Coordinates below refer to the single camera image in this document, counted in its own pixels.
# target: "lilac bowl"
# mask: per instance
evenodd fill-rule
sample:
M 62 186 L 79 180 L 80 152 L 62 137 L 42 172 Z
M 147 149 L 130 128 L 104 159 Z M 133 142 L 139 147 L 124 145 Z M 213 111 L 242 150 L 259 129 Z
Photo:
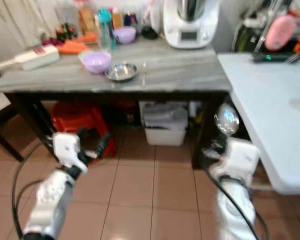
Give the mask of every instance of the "lilac bowl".
M 121 44 L 130 44 L 136 38 L 136 29 L 133 26 L 124 26 L 113 31 L 115 39 Z
M 101 74 L 111 65 L 111 55 L 107 52 L 93 52 L 83 58 L 83 65 L 94 74 Z

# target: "stainless steel bowl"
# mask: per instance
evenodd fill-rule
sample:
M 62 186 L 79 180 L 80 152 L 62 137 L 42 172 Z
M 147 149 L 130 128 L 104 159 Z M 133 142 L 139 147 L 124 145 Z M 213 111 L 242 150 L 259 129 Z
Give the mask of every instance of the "stainless steel bowl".
M 130 63 L 111 64 L 104 73 L 108 79 L 122 82 L 132 79 L 138 73 L 138 69 L 136 65 Z

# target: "bowl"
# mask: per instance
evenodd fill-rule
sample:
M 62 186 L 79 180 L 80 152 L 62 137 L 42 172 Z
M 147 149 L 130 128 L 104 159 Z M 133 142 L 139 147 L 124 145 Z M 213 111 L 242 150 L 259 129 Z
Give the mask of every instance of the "bowl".
M 107 52 L 93 52 L 82 60 L 86 69 L 94 74 L 101 74 L 111 65 L 111 55 Z
M 132 79 L 137 73 L 136 65 L 130 63 L 111 64 L 104 72 L 108 79 L 115 82 L 124 82 Z
M 115 39 L 121 44 L 130 44 L 136 38 L 136 29 L 133 26 L 124 26 L 113 31 Z

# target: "red plastic stool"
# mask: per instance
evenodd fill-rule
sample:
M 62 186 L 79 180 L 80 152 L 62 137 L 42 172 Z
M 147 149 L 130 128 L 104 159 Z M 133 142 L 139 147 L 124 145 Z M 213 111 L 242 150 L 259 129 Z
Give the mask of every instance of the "red plastic stool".
M 101 137 L 108 133 L 100 108 L 90 102 L 57 102 L 52 107 L 51 119 L 58 132 L 75 133 L 85 127 L 87 130 L 96 129 Z M 113 137 L 103 153 L 103 156 L 107 155 L 116 155 Z

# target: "white storage bin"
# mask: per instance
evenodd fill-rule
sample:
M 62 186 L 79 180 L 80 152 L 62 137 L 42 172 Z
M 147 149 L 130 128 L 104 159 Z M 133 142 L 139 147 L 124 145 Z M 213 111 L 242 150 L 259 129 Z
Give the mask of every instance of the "white storage bin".
M 181 146 L 184 143 L 186 130 L 167 130 L 145 128 L 146 140 L 150 145 Z

